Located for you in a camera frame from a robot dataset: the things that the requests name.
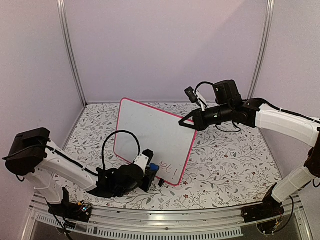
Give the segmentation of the blue whiteboard eraser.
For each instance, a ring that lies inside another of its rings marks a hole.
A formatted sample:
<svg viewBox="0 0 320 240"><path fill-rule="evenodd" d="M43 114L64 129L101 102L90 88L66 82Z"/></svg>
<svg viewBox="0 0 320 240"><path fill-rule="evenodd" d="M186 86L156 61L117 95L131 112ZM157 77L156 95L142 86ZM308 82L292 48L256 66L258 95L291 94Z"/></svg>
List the blue whiteboard eraser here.
<svg viewBox="0 0 320 240"><path fill-rule="evenodd" d="M156 171L157 172L159 169L160 169L160 167L158 165L154 164L154 163L151 163L149 165L149 170L150 171Z"/></svg>

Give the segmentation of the pink framed whiteboard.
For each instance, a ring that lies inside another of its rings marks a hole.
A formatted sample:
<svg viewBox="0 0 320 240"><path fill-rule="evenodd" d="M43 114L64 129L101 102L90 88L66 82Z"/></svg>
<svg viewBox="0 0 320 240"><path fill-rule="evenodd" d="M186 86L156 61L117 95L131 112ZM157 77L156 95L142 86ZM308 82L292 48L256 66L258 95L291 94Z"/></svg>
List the pink framed whiteboard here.
<svg viewBox="0 0 320 240"><path fill-rule="evenodd" d="M181 116L133 99L120 101L113 151L131 163L142 150L153 151L160 167L157 178L178 186L183 178L197 131L179 125Z"/></svg>

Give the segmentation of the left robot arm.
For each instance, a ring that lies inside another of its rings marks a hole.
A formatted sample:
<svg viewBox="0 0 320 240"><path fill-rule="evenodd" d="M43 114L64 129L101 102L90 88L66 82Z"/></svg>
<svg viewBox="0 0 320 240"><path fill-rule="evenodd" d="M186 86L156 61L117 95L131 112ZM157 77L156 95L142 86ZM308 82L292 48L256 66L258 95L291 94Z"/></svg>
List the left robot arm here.
<svg viewBox="0 0 320 240"><path fill-rule="evenodd" d="M52 174L73 182L94 197L121 198L137 188L149 191L160 169L152 163L153 157L152 150L139 149L129 165L109 169L103 166L91 171L60 149L50 139L50 131L41 127L17 134L3 160L9 172L25 178L42 194L50 214L88 222L91 204L70 202L68 190L56 183Z"/></svg>

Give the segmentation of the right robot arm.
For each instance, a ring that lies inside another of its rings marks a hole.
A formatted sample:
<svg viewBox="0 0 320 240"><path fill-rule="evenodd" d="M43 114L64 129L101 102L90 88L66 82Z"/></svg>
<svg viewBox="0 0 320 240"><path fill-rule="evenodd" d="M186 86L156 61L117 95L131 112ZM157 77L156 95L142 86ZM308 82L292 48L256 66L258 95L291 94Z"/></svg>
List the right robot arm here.
<svg viewBox="0 0 320 240"><path fill-rule="evenodd" d="M260 204L243 207L241 216L246 223L261 221L284 214L283 202L320 176L320 120L315 117L277 107L263 98L243 99L234 80L217 83L200 82L185 89L189 101L198 108L179 121L181 127L204 131L222 123L241 124L250 128L274 132L299 142L303 153L292 146L281 150L277 140L272 149L284 162L293 160L291 167L281 167L287 175L274 183Z"/></svg>

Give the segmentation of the floral table mat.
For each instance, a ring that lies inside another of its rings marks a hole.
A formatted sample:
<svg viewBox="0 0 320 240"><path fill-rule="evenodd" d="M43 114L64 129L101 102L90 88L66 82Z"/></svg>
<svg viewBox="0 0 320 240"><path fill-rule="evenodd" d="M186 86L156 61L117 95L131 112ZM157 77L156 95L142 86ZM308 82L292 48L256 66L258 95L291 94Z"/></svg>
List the floral table mat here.
<svg viewBox="0 0 320 240"><path fill-rule="evenodd" d="M124 161L114 155L113 140L107 140L117 127L118 112L117 103L88 105L66 153L92 171L102 165L102 153L106 155L107 168L123 165ZM121 198L105 199L53 175L73 202L83 200L96 206L135 210L195 210L259 202L281 178L260 131L241 126L237 132L231 123L209 127L196 135L178 186L159 187L159 180L155 179L148 192L137 189Z"/></svg>

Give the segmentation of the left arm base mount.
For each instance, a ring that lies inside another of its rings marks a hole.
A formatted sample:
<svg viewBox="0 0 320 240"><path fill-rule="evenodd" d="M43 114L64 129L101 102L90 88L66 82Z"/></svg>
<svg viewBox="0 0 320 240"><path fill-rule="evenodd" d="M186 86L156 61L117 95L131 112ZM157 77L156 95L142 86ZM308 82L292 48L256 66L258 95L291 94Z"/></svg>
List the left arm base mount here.
<svg viewBox="0 0 320 240"><path fill-rule="evenodd" d="M67 220L88 223L92 214L92 205L89 203L73 203L62 200L59 204L47 203L49 213Z"/></svg>

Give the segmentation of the right aluminium frame post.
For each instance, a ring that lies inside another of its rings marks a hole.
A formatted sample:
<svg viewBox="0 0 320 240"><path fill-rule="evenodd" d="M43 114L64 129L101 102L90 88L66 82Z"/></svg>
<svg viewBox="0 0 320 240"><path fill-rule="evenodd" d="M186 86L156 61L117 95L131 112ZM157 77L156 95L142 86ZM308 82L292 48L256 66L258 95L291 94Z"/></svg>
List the right aluminium frame post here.
<svg viewBox="0 0 320 240"><path fill-rule="evenodd" d="M253 76L252 76L248 94L247 94L248 99L253 98L258 85L259 77L261 74L261 70L263 67L263 63L264 63L264 59L265 59L265 55L268 47L270 32L272 29L274 8L275 8L275 0L267 0L264 24L262 29L262 37L260 41L256 64L253 71Z"/></svg>

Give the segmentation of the aluminium frame post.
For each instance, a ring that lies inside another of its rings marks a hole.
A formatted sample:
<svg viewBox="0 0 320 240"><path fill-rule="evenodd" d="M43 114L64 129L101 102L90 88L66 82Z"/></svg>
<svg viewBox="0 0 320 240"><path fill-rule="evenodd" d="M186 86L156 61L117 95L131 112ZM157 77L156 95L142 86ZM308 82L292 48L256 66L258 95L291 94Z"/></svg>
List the aluminium frame post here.
<svg viewBox="0 0 320 240"><path fill-rule="evenodd" d="M67 18L67 11L66 11L66 4L64 0L57 0L57 9L58 9L58 15L59 15L59 21L60 21L60 26L61 26L61 31L62 31L62 36L63 36L63 41L65 44L65 49L66 49L66 54L67 58L69 61L70 69L71 69L71 74L75 83L75 87L80 99L80 102L83 107L86 107L88 105L84 88L81 83L81 78L73 50L73 44L72 44L72 38L69 30L69 25L68 25L68 18Z"/></svg>
<svg viewBox="0 0 320 240"><path fill-rule="evenodd" d="M253 71L253 76L252 76L248 94L247 94L248 99L253 98L258 85L259 77L261 74L261 70L263 67L263 63L264 63L264 59L265 59L265 55L268 47L270 32L272 29L274 8L275 8L275 0L267 0L264 24L262 29L262 37L260 41L256 64Z"/></svg>

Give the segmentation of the front aluminium rail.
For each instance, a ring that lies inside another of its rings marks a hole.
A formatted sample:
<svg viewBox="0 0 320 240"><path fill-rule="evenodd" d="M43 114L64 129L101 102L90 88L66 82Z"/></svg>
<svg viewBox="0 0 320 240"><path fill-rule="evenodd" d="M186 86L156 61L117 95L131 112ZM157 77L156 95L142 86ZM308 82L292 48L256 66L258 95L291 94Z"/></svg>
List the front aluminium rail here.
<svg viewBox="0 0 320 240"><path fill-rule="evenodd" d="M89 222L76 222L74 240L313 240L299 198L285 201L282 230L266 235L245 222L241 207L203 210L131 210L95 206Z"/></svg>

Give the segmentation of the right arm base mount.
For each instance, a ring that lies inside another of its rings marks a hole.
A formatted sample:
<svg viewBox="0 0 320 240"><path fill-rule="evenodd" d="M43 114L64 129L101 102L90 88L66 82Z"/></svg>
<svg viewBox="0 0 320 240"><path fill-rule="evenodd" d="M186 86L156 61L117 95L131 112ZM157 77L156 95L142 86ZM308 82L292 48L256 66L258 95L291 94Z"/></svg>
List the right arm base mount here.
<svg viewBox="0 0 320 240"><path fill-rule="evenodd" d="M241 209L241 217L245 223L257 223L257 229L264 235L276 232L283 223L285 210L279 203L260 203L245 206Z"/></svg>

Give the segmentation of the left aluminium frame post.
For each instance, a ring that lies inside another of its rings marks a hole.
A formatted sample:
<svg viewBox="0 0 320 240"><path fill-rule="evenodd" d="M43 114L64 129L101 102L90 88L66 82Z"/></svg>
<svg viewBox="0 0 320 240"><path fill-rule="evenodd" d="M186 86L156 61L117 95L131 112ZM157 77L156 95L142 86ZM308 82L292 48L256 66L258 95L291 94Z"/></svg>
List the left aluminium frame post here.
<svg viewBox="0 0 320 240"><path fill-rule="evenodd" d="M70 69L71 69L71 74L75 83L75 87L80 99L80 102L83 107L86 107L88 105L84 88L81 83L81 78L73 50L73 44L72 44L72 38L69 30L69 25L68 25L68 18L67 18L67 11L66 11L66 4L64 0L57 0L57 9L58 9L58 15L59 15L59 21L60 21L60 26L61 26L61 31L62 31L62 36L63 36L63 41L65 44L65 49L66 49L66 54L67 58L69 61Z"/></svg>

